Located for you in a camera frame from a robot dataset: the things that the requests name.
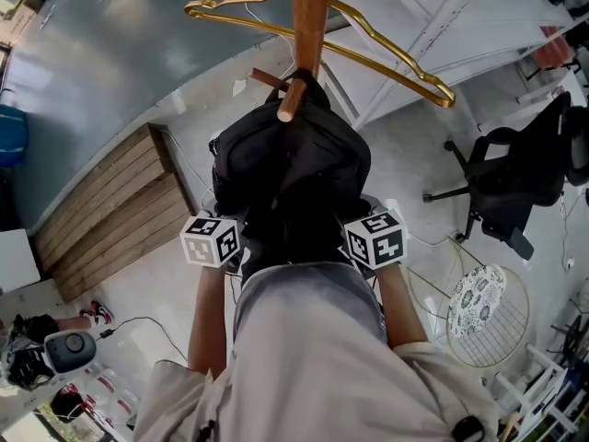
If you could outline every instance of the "wooden pallet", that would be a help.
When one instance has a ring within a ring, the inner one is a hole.
[[[161,129],[146,124],[120,143],[36,236],[43,270],[65,302],[175,238],[194,214]]]

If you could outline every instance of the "black office chair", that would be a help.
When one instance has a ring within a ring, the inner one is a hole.
[[[561,124],[561,145],[564,174],[578,187],[589,179],[589,110],[572,107]]]
[[[559,200],[566,164],[560,117],[570,106],[571,95],[563,93],[521,132],[497,128],[480,137],[468,162],[454,142],[444,144],[458,159],[468,186],[439,195],[425,193],[423,201],[470,194],[467,229],[456,236],[458,242],[470,237],[475,220],[482,221],[483,233],[505,242],[526,260],[532,257],[534,248],[524,236],[525,225],[533,205],[552,206]],[[508,145],[507,156],[485,160],[491,144]]]

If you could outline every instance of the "sneaker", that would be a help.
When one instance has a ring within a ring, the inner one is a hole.
[[[114,321],[113,314],[102,303],[100,303],[98,301],[92,301],[92,303],[90,303],[90,305],[92,306],[92,310],[94,311],[94,319],[95,319],[97,325],[99,325],[99,324],[109,325]]]
[[[80,311],[80,316],[88,318],[90,321],[94,322],[94,310],[93,309],[82,309]]]

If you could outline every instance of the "black cable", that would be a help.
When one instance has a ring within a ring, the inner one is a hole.
[[[182,358],[184,360],[186,360],[186,362],[188,362],[188,358],[186,358],[186,356],[180,351],[180,349],[174,344],[174,342],[172,341],[172,339],[170,338],[170,336],[168,335],[168,333],[166,332],[166,330],[164,329],[164,326],[162,326],[159,322],[157,322],[156,320],[154,320],[153,318],[149,317],[149,316],[139,316],[137,318],[131,318],[130,320],[125,320],[123,321],[121,324],[119,324],[116,328],[114,329],[106,329],[105,331],[100,333],[100,337],[97,338],[97,341],[99,341],[100,339],[106,339],[107,337],[111,336],[112,334],[114,334],[118,329],[121,328],[121,326],[127,324],[127,322],[132,322],[134,320],[151,320],[152,322],[154,322],[155,324],[157,324],[160,329],[163,331],[163,333],[166,335],[167,339],[169,340],[169,343],[171,343],[172,347],[174,347],[178,353],[180,355],[182,355]]]
[[[229,283],[231,284],[231,294],[233,295],[233,302],[237,306],[236,289],[233,287],[233,274],[229,273],[228,275],[229,275]]]

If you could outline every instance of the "floral cushion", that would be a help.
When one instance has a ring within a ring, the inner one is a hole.
[[[450,333],[463,337],[484,328],[501,302],[505,284],[499,265],[483,265],[462,277],[450,298]]]

